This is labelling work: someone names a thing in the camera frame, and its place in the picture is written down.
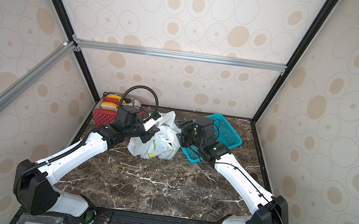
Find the white plastic bag lemon print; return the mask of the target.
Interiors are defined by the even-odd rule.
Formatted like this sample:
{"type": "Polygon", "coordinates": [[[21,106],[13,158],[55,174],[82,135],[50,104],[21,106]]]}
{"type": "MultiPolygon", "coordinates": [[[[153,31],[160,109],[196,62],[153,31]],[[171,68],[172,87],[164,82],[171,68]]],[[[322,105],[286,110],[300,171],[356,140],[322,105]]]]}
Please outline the white plastic bag lemon print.
{"type": "Polygon", "coordinates": [[[133,156],[140,156],[142,159],[171,160],[180,149],[180,142],[177,134],[181,133],[175,123],[176,112],[161,113],[161,117],[154,127],[160,129],[151,140],[143,143],[139,137],[130,139],[128,150],[133,156]]]}

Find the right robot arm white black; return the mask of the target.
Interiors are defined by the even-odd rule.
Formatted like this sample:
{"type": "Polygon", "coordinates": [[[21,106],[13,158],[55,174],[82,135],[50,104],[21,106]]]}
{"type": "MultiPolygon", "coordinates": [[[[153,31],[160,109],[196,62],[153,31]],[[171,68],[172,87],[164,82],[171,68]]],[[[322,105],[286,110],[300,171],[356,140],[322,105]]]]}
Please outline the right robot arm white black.
{"type": "Polygon", "coordinates": [[[264,189],[239,164],[231,150],[218,141],[214,121],[207,117],[196,120],[177,120],[181,130],[178,139],[183,148],[194,146],[194,152],[225,179],[238,192],[247,205],[250,216],[230,215],[217,224],[288,224],[288,204],[284,197],[275,197],[264,189]]]}

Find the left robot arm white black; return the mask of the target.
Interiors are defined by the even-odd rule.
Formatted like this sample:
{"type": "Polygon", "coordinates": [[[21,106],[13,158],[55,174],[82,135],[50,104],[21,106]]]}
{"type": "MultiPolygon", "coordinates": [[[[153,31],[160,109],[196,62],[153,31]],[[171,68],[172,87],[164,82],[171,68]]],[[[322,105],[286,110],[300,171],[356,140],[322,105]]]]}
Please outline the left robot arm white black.
{"type": "Polygon", "coordinates": [[[143,143],[151,140],[158,131],[155,127],[158,110],[143,119],[137,108],[120,106],[113,123],[100,125],[68,148],[50,157],[17,165],[13,193],[17,201],[31,215],[56,212],[77,218],[93,212],[88,199],[61,191],[55,187],[63,176],[92,157],[113,149],[126,138],[139,137],[143,143]]]}

